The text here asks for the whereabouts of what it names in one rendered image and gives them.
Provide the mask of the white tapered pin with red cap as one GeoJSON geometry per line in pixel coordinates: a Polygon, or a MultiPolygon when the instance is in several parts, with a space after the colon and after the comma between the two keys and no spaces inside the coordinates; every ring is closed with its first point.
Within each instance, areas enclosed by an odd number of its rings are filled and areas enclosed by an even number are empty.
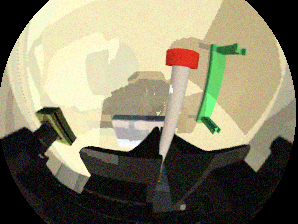
{"type": "Polygon", "coordinates": [[[178,117],[180,117],[182,105],[184,105],[190,68],[198,69],[200,53],[186,48],[166,49],[165,60],[166,65],[172,65],[172,76],[170,76],[168,104],[166,104],[160,139],[162,163],[164,163],[166,153],[168,153],[170,141],[172,141],[174,129],[176,129],[178,117]]]}

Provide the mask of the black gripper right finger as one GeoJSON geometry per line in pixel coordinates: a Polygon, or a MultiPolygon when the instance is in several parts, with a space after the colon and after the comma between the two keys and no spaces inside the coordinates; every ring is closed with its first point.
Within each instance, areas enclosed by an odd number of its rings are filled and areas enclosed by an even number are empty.
{"type": "Polygon", "coordinates": [[[213,169],[246,159],[249,151],[250,145],[245,144],[204,151],[173,133],[164,160],[172,205],[186,205],[185,198],[197,189],[213,169]]]}

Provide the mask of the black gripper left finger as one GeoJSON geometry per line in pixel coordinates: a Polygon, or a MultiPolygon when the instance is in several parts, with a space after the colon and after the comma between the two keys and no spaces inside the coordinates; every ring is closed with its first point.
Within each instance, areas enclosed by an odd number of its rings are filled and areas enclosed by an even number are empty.
{"type": "Polygon", "coordinates": [[[116,151],[86,145],[78,152],[89,175],[94,173],[109,179],[146,184],[148,202],[152,202],[162,167],[160,129],[157,125],[133,151],[116,151]]]}

